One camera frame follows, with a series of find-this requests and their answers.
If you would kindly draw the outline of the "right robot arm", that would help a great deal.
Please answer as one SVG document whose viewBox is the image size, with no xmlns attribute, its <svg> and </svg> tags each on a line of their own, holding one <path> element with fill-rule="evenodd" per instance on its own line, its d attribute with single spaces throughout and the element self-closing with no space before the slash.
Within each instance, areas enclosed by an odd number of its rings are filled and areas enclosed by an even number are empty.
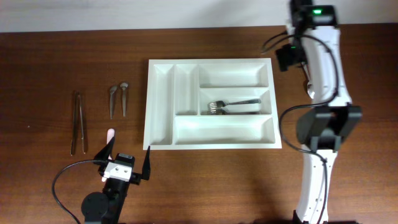
<svg viewBox="0 0 398 224">
<path fill-rule="evenodd" d="M 299 64 L 307 73 L 308 111 L 297 121 L 297 148 L 303 154 L 302 191 L 293 223 L 328 223 L 327 202 L 333 164 L 341 145 L 362 118 L 345 85 L 340 28 L 335 7 L 290 1 L 289 43 L 276 50 L 281 71 Z"/>
</svg>

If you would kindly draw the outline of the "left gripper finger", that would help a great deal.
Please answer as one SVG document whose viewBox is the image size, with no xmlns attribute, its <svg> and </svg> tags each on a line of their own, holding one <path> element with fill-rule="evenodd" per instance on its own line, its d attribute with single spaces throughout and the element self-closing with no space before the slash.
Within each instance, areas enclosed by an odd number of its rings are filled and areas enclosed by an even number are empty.
<svg viewBox="0 0 398 224">
<path fill-rule="evenodd" d="M 148 146 L 148 148 L 146 150 L 146 156 L 145 156 L 145 159 L 144 159 L 144 163 L 142 165 L 141 179 L 142 180 L 149 180 L 150 179 L 150 173 L 151 173 L 150 146 Z"/>
<path fill-rule="evenodd" d="M 105 147 L 102 148 L 97 153 L 97 155 L 95 155 L 94 164 L 101 165 L 101 164 L 104 164 L 105 162 L 113 162 L 114 161 L 114 159 L 111 158 L 111 153 L 113 150 L 114 142 L 115 142 L 115 137 L 112 137 L 109 140 L 109 142 L 107 143 L 107 145 L 105 145 Z"/>
</svg>

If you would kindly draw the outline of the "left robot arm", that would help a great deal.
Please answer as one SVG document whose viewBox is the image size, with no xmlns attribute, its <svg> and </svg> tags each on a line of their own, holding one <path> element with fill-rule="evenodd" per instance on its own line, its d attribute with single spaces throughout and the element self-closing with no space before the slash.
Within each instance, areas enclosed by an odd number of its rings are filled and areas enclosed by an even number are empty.
<svg viewBox="0 0 398 224">
<path fill-rule="evenodd" d="M 118 153 L 114 159 L 109 156 L 114 146 L 115 138 L 95 155 L 98 172 L 105 178 L 104 188 L 100 192 L 87 195 L 81 204 L 81 212 L 85 223 L 117 223 L 127 191 L 131 184 L 139 185 L 142 180 L 150 179 L 150 148 L 142 166 L 142 172 L 134 172 L 134 156 Z"/>
</svg>

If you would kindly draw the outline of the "steel fork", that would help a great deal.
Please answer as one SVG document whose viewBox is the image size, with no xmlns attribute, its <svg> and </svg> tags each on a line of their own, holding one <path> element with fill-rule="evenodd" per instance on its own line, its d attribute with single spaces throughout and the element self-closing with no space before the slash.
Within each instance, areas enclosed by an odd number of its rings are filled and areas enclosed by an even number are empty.
<svg viewBox="0 0 398 224">
<path fill-rule="evenodd" d="M 261 100 L 259 98 L 256 99 L 251 99 L 251 100 L 244 100 L 244 101 L 237 101 L 237 102 L 232 102 L 228 103 L 227 101 L 219 100 L 219 101 L 213 101 L 207 104 L 207 108 L 209 110 L 216 110 L 220 108 L 227 107 L 229 105 L 247 105 L 247 104 L 260 104 Z"/>
<path fill-rule="evenodd" d="M 208 110 L 206 114 L 207 115 L 252 115 L 252 114 L 260 114 L 260 112 L 259 111 L 229 112 L 224 109 L 215 109 L 215 110 Z"/>
</svg>

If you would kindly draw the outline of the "steel tablespoon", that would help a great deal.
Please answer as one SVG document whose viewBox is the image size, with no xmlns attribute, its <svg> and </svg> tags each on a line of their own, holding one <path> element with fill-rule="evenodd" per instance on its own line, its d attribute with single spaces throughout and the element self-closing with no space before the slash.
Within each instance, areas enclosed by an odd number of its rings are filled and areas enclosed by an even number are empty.
<svg viewBox="0 0 398 224">
<path fill-rule="evenodd" d="M 311 79 L 311 76 L 310 76 L 310 72 L 308 70 L 308 65 L 305 62 L 302 62 L 301 66 L 302 66 L 302 69 L 303 69 L 303 71 L 305 73 L 305 76 L 307 78 L 307 94 L 308 94 L 308 96 L 311 99 L 314 99 L 315 92 L 313 90 L 313 84 L 312 84 L 312 79 Z"/>
</svg>

